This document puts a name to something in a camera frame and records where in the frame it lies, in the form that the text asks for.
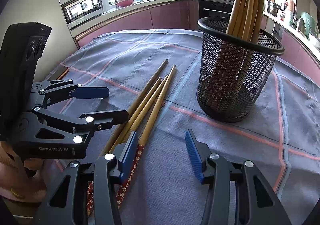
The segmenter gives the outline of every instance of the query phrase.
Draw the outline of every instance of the cabinet door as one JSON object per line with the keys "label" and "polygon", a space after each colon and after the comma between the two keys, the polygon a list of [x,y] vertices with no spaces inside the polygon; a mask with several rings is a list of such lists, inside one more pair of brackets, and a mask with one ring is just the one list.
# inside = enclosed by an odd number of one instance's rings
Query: cabinet door
{"label": "cabinet door", "polygon": [[153,29],[189,29],[188,2],[172,2],[150,8]]}
{"label": "cabinet door", "polygon": [[190,17],[189,17],[189,0],[183,0],[179,2],[179,14],[181,20],[180,29],[190,29]]}
{"label": "cabinet door", "polygon": [[284,46],[284,54],[280,58],[294,65],[300,49],[300,43],[287,33],[286,30],[283,31],[281,43]]}
{"label": "cabinet door", "polygon": [[294,66],[320,86],[320,69],[309,53],[301,46]]}
{"label": "cabinet door", "polygon": [[152,29],[152,21],[149,9],[137,12],[107,24],[96,31],[88,34],[78,41],[80,47],[89,43],[93,38],[108,32],[118,32],[122,30],[147,30]]}

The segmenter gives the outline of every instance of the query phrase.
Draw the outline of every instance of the black mesh basket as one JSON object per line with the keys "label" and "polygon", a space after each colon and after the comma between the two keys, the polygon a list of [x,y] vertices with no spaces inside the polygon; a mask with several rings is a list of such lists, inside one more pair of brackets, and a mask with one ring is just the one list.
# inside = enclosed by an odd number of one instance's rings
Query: black mesh basket
{"label": "black mesh basket", "polygon": [[198,21],[203,40],[197,99],[210,117],[236,122],[249,113],[284,48],[264,30],[258,44],[225,34],[228,23],[222,17]]}

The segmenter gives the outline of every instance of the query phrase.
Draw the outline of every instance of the countertop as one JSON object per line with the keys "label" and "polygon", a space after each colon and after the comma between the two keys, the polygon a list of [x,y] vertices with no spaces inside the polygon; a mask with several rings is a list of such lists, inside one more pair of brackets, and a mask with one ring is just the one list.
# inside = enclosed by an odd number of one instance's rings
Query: countertop
{"label": "countertop", "polygon": [[103,21],[109,20],[113,17],[119,16],[121,14],[128,13],[130,11],[144,8],[144,7],[148,7],[151,5],[157,5],[157,4],[172,2],[172,1],[179,1],[179,0],[148,0],[148,1],[135,3],[133,5],[129,5],[129,6],[126,6],[123,8],[110,9],[108,12],[103,13],[100,16],[97,16],[97,17],[75,27],[74,29],[71,30],[71,35],[72,35],[72,37],[76,37],[77,35],[92,28],[93,26],[95,26]]}
{"label": "countertop", "polygon": [[[77,35],[81,34],[82,32],[86,31],[87,29],[90,29],[93,26],[95,26],[103,21],[109,20],[109,19],[116,17],[116,16],[119,16],[121,14],[125,14],[130,11],[144,8],[144,7],[148,7],[151,5],[157,5],[157,4],[167,3],[167,2],[172,2],[172,1],[179,1],[179,0],[149,0],[149,1],[135,3],[134,5],[130,5],[130,6],[123,7],[123,8],[111,9],[108,12],[103,13],[100,16],[95,17],[95,18],[87,21],[84,24],[81,24],[80,26],[75,27],[74,29],[71,30],[71,35],[72,35],[72,37],[76,37]],[[314,47],[305,37],[303,37],[300,33],[298,33],[291,26],[284,24],[283,21],[279,20],[275,16],[273,16],[267,12],[263,12],[263,14],[265,16],[267,16],[268,18],[277,22],[279,25],[281,25],[283,28],[285,28],[288,32],[290,32],[295,38],[297,38],[308,50],[311,51],[311,53],[315,56],[315,58],[320,63],[320,51],[316,47]]]}
{"label": "countertop", "polygon": [[277,22],[279,25],[281,25],[283,28],[285,28],[289,33],[291,33],[296,39],[298,39],[308,50],[311,51],[311,53],[315,56],[315,58],[320,63],[320,51],[314,47],[306,37],[304,37],[302,34],[298,33],[295,29],[293,29],[291,26],[288,26],[283,21],[278,19],[277,17],[269,14],[268,12],[263,12],[265,16],[272,19],[273,21]]}

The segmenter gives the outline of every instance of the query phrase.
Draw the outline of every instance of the gray tablecloth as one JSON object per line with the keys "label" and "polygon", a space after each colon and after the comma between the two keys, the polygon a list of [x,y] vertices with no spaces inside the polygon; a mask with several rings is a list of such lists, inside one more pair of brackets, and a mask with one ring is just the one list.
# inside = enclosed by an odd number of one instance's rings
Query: gray tablecloth
{"label": "gray tablecloth", "polygon": [[[168,74],[173,64],[177,72],[122,203],[123,224],[200,224],[208,187],[200,185],[188,159],[184,136],[192,128],[198,141],[227,160],[254,161],[292,224],[300,225],[320,195],[320,88],[277,59],[249,116],[234,124],[215,121],[204,114],[196,100],[201,45],[202,34],[188,30],[102,35],[62,65],[70,67],[64,79],[85,86],[107,86],[110,96],[71,99],[50,108],[73,117],[83,112],[128,109],[167,58],[169,64],[161,76]],[[96,132],[81,163],[96,160],[112,131]],[[232,210],[234,189],[230,204]]]}

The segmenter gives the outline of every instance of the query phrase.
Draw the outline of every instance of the wooden chopstick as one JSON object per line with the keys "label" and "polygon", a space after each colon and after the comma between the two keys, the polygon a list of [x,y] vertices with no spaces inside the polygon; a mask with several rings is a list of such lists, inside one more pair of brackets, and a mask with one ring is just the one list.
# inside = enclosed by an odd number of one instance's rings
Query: wooden chopstick
{"label": "wooden chopstick", "polygon": [[238,36],[238,34],[239,34],[239,29],[241,26],[242,14],[244,13],[245,3],[246,3],[246,0],[241,0],[241,2],[240,2],[239,11],[238,11],[237,18],[236,18],[236,24],[235,24],[233,32],[232,32],[233,36]]}
{"label": "wooden chopstick", "polygon": [[153,108],[153,110],[151,112],[151,115],[150,115],[149,120],[148,120],[148,122],[147,122],[147,124],[145,126],[145,129],[144,129],[144,131],[143,131],[143,133],[142,133],[142,135],[141,135],[141,137],[140,137],[140,139],[138,141],[138,144],[140,144],[142,146],[145,146],[146,143],[147,143],[147,140],[149,138],[151,129],[152,129],[152,127],[153,127],[153,125],[154,125],[154,123],[156,121],[156,118],[158,116],[160,107],[162,106],[162,102],[163,102],[164,96],[166,95],[166,92],[168,90],[168,87],[169,87],[170,81],[172,79],[172,76],[173,76],[173,74],[175,72],[175,69],[176,69],[176,66],[173,65],[173,67],[172,67],[172,69],[171,69],[171,71],[169,73],[169,77],[168,77],[167,81],[165,82],[164,87],[162,88],[162,91],[161,91],[161,93],[160,93],[160,95],[159,95],[159,97],[158,97],[158,99],[156,101],[156,104],[155,104],[155,106],[154,106],[154,108]]}
{"label": "wooden chopstick", "polygon": [[128,180],[126,180],[119,188],[119,191],[117,193],[117,196],[116,196],[116,200],[117,200],[117,204],[118,204],[118,208],[120,207],[121,203],[123,202],[123,199],[124,199],[124,196],[125,196],[125,193],[128,191],[128,187],[129,187],[129,184],[130,184],[130,181],[132,180],[132,177],[134,175],[134,171],[136,170],[137,168],[137,165],[139,163],[139,160],[141,159],[141,155],[144,151],[144,147],[147,143],[147,140],[148,140],[148,137],[150,135],[150,132],[151,132],[151,129],[154,125],[154,122],[156,121],[156,118],[158,116],[158,113],[159,113],[159,110],[160,110],[160,107],[162,106],[162,102],[163,102],[163,99],[164,99],[164,96],[168,90],[168,87],[169,87],[169,84],[170,84],[170,81],[172,79],[172,76],[175,72],[175,65],[173,65],[171,71],[170,71],[170,74],[169,76],[167,75],[166,77],[166,81],[165,81],[165,84],[161,90],[161,93],[156,101],[156,104],[151,112],[151,115],[149,117],[149,120],[145,126],[145,129],[142,133],[142,136],[140,137],[139,141],[138,141],[138,148],[136,150],[136,154],[134,156],[134,162],[133,162],[133,165],[132,165],[132,168],[131,168],[131,171],[130,171],[130,176],[128,178]]}
{"label": "wooden chopstick", "polygon": [[154,101],[156,100],[156,97],[159,95],[159,93],[161,92],[162,88],[164,87],[168,77],[169,77],[169,75],[165,76],[165,78],[162,80],[161,84],[158,86],[158,88],[156,89],[154,94],[151,96],[151,98],[148,100],[147,104],[143,107],[143,109],[141,110],[141,112],[137,116],[136,120],[133,122],[133,124],[130,127],[129,131],[125,134],[125,136],[124,136],[124,138],[123,138],[121,143],[127,142],[131,132],[132,131],[136,131],[138,129],[140,123],[142,122],[142,120],[144,119],[144,117],[148,113],[150,107],[153,105]]}
{"label": "wooden chopstick", "polygon": [[251,25],[250,25],[250,31],[249,31],[249,33],[251,33],[251,34],[253,32],[253,27],[254,27],[254,25],[256,23],[258,6],[259,6],[259,0],[254,0],[254,2],[253,2],[252,19],[251,19]]}
{"label": "wooden chopstick", "polygon": [[245,19],[247,18],[247,12],[248,12],[248,5],[249,5],[249,0],[246,0],[245,7],[244,7],[244,10],[243,10],[243,14],[242,14],[242,18],[241,18],[241,25],[240,25],[238,36],[237,36],[240,39],[242,39],[242,36],[243,36]]}
{"label": "wooden chopstick", "polygon": [[264,0],[259,0],[259,5],[258,5],[258,11],[257,11],[257,18],[253,27],[253,33],[252,33],[252,38],[251,42],[257,43],[258,37],[259,37],[259,32],[260,32],[260,27],[261,27],[261,19],[263,15],[263,4]]}
{"label": "wooden chopstick", "polygon": [[[134,102],[131,104],[131,106],[129,107],[129,109],[127,110],[128,114],[129,114],[129,118],[132,117],[133,113],[135,112],[135,110],[137,109],[137,107],[139,106],[139,104],[141,103],[141,101],[143,100],[144,96],[146,95],[146,93],[149,91],[149,89],[151,88],[151,86],[153,85],[153,83],[156,81],[158,75],[160,74],[160,72],[162,71],[162,69],[167,65],[168,60],[164,60],[164,62],[160,65],[160,67],[157,69],[157,71],[152,75],[152,77],[150,78],[150,80],[147,82],[147,84],[145,85],[145,87],[142,89],[142,91],[140,92],[140,94],[137,96],[137,98],[134,100]],[[122,129],[125,127],[126,123],[123,123],[121,125],[118,125],[116,127],[116,129],[113,131],[113,133],[111,134],[109,140],[107,141],[104,149],[101,151],[100,156],[104,156],[105,154],[109,153],[111,147],[113,146],[113,144],[115,143],[116,139],[118,138],[118,136],[120,135]]]}
{"label": "wooden chopstick", "polygon": [[253,4],[254,4],[254,0],[248,0],[247,15],[245,19],[243,34],[242,34],[242,39],[245,41],[250,40],[251,34],[252,34],[252,32],[250,33],[250,26],[251,26],[251,20],[252,20]]}
{"label": "wooden chopstick", "polygon": [[229,24],[227,27],[227,31],[226,34],[231,34],[233,33],[233,30],[235,28],[235,24],[236,24],[236,20],[237,20],[237,16],[239,13],[239,7],[240,7],[240,3],[241,0],[235,0],[233,7],[232,7],[232,12],[230,15],[230,20],[229,20]]}
{"label": "wooden chopstick", "polygon": [[139,105],[139,107],[137,108],[137,110],[133,113],[132,117],[129,119],[129,121],[126,123],[125,127],[122,129],[120,135],[118,136],[117,140],[114,142],[113,146],[110,149],[110,152],[112,152],[114,150],[114,148],[118,145],[121,144],[123,141],[123,138],[125,137],[125,135],[127,134],[127,132],[129,131],[130,127],[132,126],[132,124],[134,123],[134,121],[136,120],[136,118],[138,117],[138,115],[140,114],[140,112],[142,111],[142,109],[144,108],[144,106],[147,104],[148,100],[151,98],[151,96],[154,94],[154,92],[156,91],[156,89],[158,88],[158,86],[161,83],[161,77],[158,78],[158,80],[156,81],[156,83],[153,85],[153,87],[151,88],[151,90],[148,92],[148,94],[146,95],[146,97],[142,100],[141,104]]}

